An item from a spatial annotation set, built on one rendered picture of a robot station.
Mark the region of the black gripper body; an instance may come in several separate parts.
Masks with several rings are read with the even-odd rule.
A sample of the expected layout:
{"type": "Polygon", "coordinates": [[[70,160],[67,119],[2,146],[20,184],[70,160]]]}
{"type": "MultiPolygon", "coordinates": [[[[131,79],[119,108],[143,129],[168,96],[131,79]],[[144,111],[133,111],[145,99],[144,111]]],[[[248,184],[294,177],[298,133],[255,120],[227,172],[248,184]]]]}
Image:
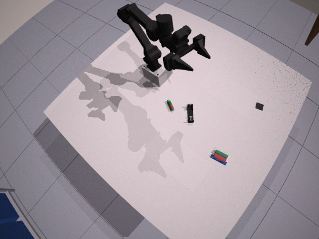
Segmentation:
{"type": "Polygon", "coordinates": [[[172,64],[171,64],[171,59],[176,56],[178,54],[178,56],[181,58],[183,56],[185,56],[187,53],[189,53],[190,51],[192,51],[193,49],[195,51],[197,51],[197,42],[199,40],[201,40],[203,38],[204,40],[204,47],[205,47],[205,36],[203,34],[199,34],[196,37],[194,37],[193,43],[188,45],[187,41],[182,42],[181,44],[178,44],[177,49],[174,48],[174,46],[172,45],[170,39],[168,40],[166,46],[167,49],[170,50],[170,53],[167,54],[165,57],[163,57],[163,64],[164,67],[168,70],[171,71],[172,70],[172,64]],[[174,54],[173,54],[174,53],[174,54]]]}

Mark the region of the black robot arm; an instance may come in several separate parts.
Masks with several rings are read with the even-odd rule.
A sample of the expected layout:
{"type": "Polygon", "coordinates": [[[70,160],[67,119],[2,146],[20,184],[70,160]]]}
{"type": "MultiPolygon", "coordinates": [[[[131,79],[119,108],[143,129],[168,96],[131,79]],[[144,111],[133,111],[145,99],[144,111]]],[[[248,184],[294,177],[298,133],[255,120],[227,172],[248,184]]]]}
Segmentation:
{"type": "Polygon", "coordinates": [[[187,25],[171,34],[174,31],[171,14],[158,14],[155,21],[143,13],[135,3],[132,3],[118,9],[117,15],[124,23],[130,26],[144,48],[145,57],[143,60],[148,64],[147,67],[152,72],[161,67],[158,62],[158,59],[161,58],[161,51],[156,45],[151,44],[148,38],[153,42],[159,40],[162,48],[167,48],[166,44],[169,39],[175,49],[177,49],[178,44],[184,41],[189,42],[187,38],[191,33],[191,28],[187,25]],[[148,37],[140,25],[146,30],[148,37]]]}

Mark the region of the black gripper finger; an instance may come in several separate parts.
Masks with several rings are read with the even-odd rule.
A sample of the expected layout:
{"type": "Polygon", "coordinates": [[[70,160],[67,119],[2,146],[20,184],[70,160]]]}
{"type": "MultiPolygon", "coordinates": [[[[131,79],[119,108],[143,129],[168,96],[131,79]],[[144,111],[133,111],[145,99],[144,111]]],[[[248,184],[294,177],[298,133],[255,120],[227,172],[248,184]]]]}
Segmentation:
{"type": "Polygon", "coordinates": [[[209,53],[206,51],[204,48],[204,40],[203,38],[197,42],[197,53],[200,54],[201,56],[210,59],[209,53]]]}
{"type": "Polygon", "coordinates": [[[193,71],[193,68],[181,60],[178,54],[171,59],[171,64],[173,70],[193,71]]]}

